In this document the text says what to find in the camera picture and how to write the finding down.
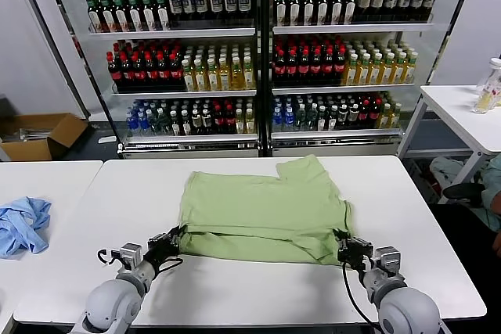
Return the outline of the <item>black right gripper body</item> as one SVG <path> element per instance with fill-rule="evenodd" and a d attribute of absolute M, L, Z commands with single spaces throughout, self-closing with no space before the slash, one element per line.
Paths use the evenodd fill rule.
<path fill-rule="evenodd" d="M 346 244 L 339 247 L 338 261 L 341 264 L 347 264 L 351 269 L 356 271 L 365 270 L 365 259 L 371 258 L 373 255 L 373 246 Z"/>

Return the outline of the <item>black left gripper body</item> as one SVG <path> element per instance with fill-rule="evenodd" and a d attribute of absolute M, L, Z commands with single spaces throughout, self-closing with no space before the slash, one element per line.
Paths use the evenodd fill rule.
<path fill-rule="evenodd" d="M 159 270 L 169 257 L 175 256 L 175 245 L 169 241 L 158 240 L 148 242 L 148 250 L 143 256 L 143 260 L 148 262 L 154 270 Z"/>

